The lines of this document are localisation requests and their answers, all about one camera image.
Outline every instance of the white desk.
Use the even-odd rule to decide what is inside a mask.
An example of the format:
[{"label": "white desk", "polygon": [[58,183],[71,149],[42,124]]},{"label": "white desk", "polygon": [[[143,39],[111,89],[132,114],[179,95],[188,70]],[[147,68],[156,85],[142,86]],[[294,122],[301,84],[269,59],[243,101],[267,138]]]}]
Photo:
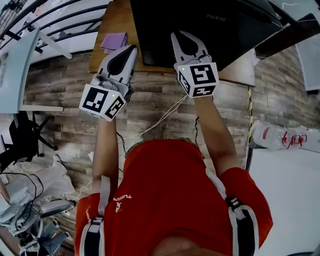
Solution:
[{"label": "white desk", "polygon": [[39,29],[22,37],[9,49],[0,87],[0,113],[17,114],[19,111],[63,111],[63,107],[23,105],[24,92],[31,57],[37,42],[42,39],[66,58],[72,55],[43,34]]}]

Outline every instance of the wooden table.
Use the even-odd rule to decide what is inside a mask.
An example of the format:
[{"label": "wooden table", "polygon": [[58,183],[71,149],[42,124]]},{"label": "wooden table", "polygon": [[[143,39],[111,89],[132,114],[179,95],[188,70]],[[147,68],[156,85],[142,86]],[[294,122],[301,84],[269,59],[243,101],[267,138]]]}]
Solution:
[{"label": "wooden table", "polygon": [[[107,56],[104,50],[100,48],[105,36],[109,33],[127,32],[128,44],[136,45],[139,49],[138,61],[136,64],[136,72],[158,72],[158,73],[174,73],[175,69],[147,66],[143,64],[143,58],[138,41],[138,35],[134,22],[134,16],[130,5],[130,0],[111,1],[102,18],[102,23],[99,28],[98,35],[95,40],[91,62],[89,67],[90,73],[97,73],[98,68]],[[231,83],[255,86],[255,70],[251,57],[251,53],[247,52],[242,57],[227,66],[219,72],[219,79]]]}]

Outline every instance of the folded towel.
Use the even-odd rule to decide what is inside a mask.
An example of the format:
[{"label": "folded towel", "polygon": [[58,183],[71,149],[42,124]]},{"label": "folded towel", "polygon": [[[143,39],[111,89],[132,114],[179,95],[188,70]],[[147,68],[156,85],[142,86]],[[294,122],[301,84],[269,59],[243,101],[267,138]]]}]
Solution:
[{"label": "folded towel", "polygon": [[105,36],[101,48],[104,49],[105,54],[110,54],[128,43],[127,33],[109,33]]}]

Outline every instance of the gray wood plank floor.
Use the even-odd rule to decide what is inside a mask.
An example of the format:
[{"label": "gray wood plank floor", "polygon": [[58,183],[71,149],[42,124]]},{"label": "gray wood plank floor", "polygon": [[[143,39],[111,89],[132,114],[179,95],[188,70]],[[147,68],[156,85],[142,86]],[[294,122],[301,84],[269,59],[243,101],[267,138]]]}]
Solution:
[{"label": "gray wood plank floor", "polygon": [[[13,172],[33,173],[51,165],[52,156],[58,154],[76,189],[76,193],[67,195],[68,199],[75,198],[80,188],[91,180],[92,163],[88,153],[94,149],[98,120],[78,109],[84,86],[92,78],[92,74],[88,73],[90,55],[91,53],[77,54],[72,60],[59,58],[30,68],[24,103],[64,107],[64,112],[46,112],[36,116],[38,123],[48,115],[55,116],[55,120],[49,121],[42,134],[57,145],[59,150],[53,152],[40,143],[45,157],[35,157],[32,163],[17,163],[9,167]],[[252,91],[255,120],[290,127],[320,127],[320,98],[307,96],[300,61],[294,47],[261,61],[255,67],[255,77],[256,88]],[[132,86],[135,94],[117,115],[117,130],[123,137],[138,134],[151,127],[185,95],[175,75],[136,73]],[[239,159],[244,163],[249,127],[248,88],[232,83],[221,84],[215,92],[214,102],[232,134]],[[186,99],[174,113],[140,140],[185,137],[194,142],[196,117],[193,100]],[[11,121],[10,115],[0,115],[0,132],[8,129]],[[205,156],[207,167],[213,169],[200,126],[198,129],[199,147]],[[134,139],[126,139],[127,149]],[[119,153],[123,153],[121,143]],[[119,163],[122,168],[123,157]],[[84,188],[81,197],[88,195],[90,190],[91,185]],[[63,230],[74,234],[74,216],[58,214],[56,218]]]}]

